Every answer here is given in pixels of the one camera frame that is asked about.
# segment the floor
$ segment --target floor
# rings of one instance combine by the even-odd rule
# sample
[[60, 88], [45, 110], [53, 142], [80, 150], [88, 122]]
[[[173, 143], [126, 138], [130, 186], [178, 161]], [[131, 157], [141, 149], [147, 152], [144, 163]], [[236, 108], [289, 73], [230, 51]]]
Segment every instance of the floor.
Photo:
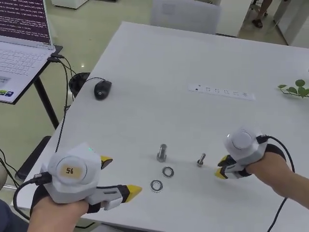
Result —
[[[274, 0], [264, 19], [264, 28], [251, 24], [256, 13], [249, 11], [239, 37], [247, 40], [285, 44], [273, 27], [272, 15], [280, 0]], [[73, 69], [90, 72], [106, 48], [121, 21], [148, 24], [151, 0], [119, 0], [117, 3], [90, 0], [78, 11], [55, 7], [46, 0], [47, 11], [57, 37], [55, 44], [64, 46], [62, 54], [71, 62]], [[62, 66], [50, 65], [41, 76], [58, 118], [63, 117], [65, 78]], [[15, 106], [0, 104], [0, 147], [9, 164], [19, 168], [35, 146], [54, 128], [44, 110], [34, 87]], [[0, 191], [0, 199], [10, 203], [13, 192]]]

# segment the human hand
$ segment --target human hand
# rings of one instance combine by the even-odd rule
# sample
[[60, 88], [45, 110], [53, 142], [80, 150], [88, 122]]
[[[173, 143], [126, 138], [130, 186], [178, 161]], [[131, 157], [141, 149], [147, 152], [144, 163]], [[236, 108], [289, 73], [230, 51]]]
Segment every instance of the human hand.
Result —
[[71, 232], [88, 208], [86, 201], [57, 204], [50, 197], [44, 197], [32, 209], [28, 232]]
[[246, 171], [271, 186], [281, 196], [284, 195], [282, 186], [285, 186], [293, 175], [284, 158], [273, 152], [266, 152], [261, 160], [248, 165]]

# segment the power outlet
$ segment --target power outlet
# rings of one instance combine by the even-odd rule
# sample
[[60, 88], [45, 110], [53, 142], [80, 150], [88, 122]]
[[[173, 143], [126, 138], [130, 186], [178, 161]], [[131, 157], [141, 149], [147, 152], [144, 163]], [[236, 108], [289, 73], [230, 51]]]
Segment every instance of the power outlet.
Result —
[[189, 91], [198, 92], [198, 93], [207, 93], [212, 95], [219, 95], [229, 98], [237, 98], [237, 99], [244, 99], [254, 101], [255, 97], [253, 94], [245, 93], [245, 92], [238, 92], [235, 90], [228, 90], [228, 89], [220, 89], [220, 88], [212, 88], [209, 86], [203, 86], [200, 84], [191, 84], [188, 86]]

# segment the metal washer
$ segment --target metal washer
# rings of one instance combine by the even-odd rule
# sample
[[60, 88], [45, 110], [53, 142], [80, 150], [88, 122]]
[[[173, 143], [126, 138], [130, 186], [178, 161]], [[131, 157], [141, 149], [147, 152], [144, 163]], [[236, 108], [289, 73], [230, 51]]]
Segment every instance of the metal washer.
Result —
[[[154, 184], [159, 184], [159, 185], [160, 185], [159, 189], [155, 189], [155, 188], [154, 188]], [[159, 180], [153, 180], [153, 181], [150, 183], [150, 189], [151, 189], [152, 192], [160, 192], [160, 191], [163, 189], [163, 184], [162, 184], [162, 182], [159, 181]]]
[[[170, 175], [165, 173], [166, 170], [170, 170]], [[162, 169], [162, 173], [163, 173], [163, 176], [166, 177], [166, 178], [172, 178], [175, 174], [174, 169], [172, 169], [171, 167], [164, 167]]]

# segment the metal bolt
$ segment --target metal bolt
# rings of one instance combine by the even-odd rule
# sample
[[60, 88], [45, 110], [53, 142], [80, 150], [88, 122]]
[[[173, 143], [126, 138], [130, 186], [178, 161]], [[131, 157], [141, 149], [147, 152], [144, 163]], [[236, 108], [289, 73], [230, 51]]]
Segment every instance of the metal bolt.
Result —
[[204, 164], [203, 160], [204, 160], [205, 157], [206, 157], [206, 154], [203, 153], [201, 158], [197, 161], [197, 166], [198, 167], [201, 167]]
[[168, 148], [168, 146], [166, 146], [166, 144], [161, 144], [160, 151], [156, 156], [156, 159], [159, 162], [165, 162], [165, 160], [166, 160], [166, 149], [167, 148]]

